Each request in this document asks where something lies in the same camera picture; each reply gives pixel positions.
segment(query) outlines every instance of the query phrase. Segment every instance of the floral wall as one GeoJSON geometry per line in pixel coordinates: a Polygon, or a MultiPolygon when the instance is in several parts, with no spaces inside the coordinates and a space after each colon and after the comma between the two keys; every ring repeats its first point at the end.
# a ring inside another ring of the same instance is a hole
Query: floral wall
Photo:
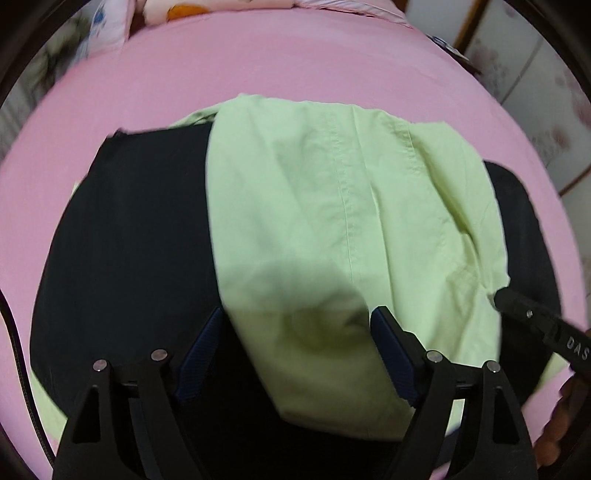
{"type": "Polygon", "coordinates": [[[591,103],[562,59],[520,14],[491,0],[466,55],[481,84],[517,121],[563,194],[579,244],[591,312],[591,103]]]}

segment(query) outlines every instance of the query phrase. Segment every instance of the metal screw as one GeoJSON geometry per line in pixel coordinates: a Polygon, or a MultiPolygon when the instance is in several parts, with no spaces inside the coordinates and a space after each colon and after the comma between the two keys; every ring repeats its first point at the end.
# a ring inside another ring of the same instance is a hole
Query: metal screw
{"type": "Polygon", "coordinates": [[[441,360],[443,360],[443,355],[437,350],[429,350],[427,352],[427,360],[433,362],[434,364],[438,364],[441,360]]]}
{"type": "Polygon", "coordinates": [[[105,368],[107,368],[107,360],[97,360],[93,365],[92,365],[92,369],[95,372],[100,372],[102,370],[104,370],[105,368]]]}
{"type": "Polygon", "coordinates": [[[159,348],[158,350],[154,350],[152,352],[152,355],[150,355],[150,357],[155,362],[161,362],[166,357],[168,357],[168,352],[166,350],[163,350],[163,349],[159,348]]]}
{"type": "Polygon", "coordinates": [[[489,360],[486,363],[486,367],[488,370],[490,370],[494,374],[497,374],[498,372],[501,371],[501,366],[497,362],[495,362],[494,360],[489,360]]]}

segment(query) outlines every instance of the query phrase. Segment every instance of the pink mattress cover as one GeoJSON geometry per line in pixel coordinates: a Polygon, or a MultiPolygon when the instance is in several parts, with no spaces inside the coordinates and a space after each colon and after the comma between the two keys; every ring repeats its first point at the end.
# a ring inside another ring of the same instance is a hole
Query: pink mattress cover
{"type": "MultiPolygon", "coordinates": [[[[577,246],[545,168],[527,138],[478,82],[418,30],[329,11],[219,12],[132,37],[122,51],[69,71],[25,125],[0,168],[0,285],[25,355],[51,238],[72,187],[118,128],[161,128],[239,93],[355,103],[413,122],[445,121],[483,158],[511,169],[538,213],[563,313],[586,325],[577,246]]],[[[558,399],[559,375],[525,408],[537,437],[558,399]]],[[[0,421],[31,469],[51,470],[0,328],[0,421]]]]}

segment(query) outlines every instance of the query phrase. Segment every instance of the black cord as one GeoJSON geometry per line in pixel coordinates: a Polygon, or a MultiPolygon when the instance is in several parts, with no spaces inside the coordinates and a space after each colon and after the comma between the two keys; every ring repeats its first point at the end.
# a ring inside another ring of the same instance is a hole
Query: black cord
{"type": "Polygon", "coordinates": [[[39,443],[41,444],[41,448],[43,448],[47,460],[53,467],[56,456],[49,444],[47,435],[45,435],[45,430],[43,430],[43,425],[39,418],[39,412],[35,406],[31,384],[29,383],[29,377],[27,375],[27,367],[25,365],[25,356],[22,353],[21,339],[18,336],[17,324],[14,321],[14,316],[12,316],[12,311],[10,310],[10,306],[4,297],[2,290],[0,290],[0,315],[2,315],[4,323],[6,324],[6,329],[8,330],[8,336],[10,337],[10,343],[12,344],[12,353],[14,354],[14,362],[17,365],[18,379],[21,382],[22,395],[25,397],[25,403],[27,404],[27,410],[31,417],[33,428],[35,428],[35,433],[37,434],[37,438],[39,439],[39,443]]]}

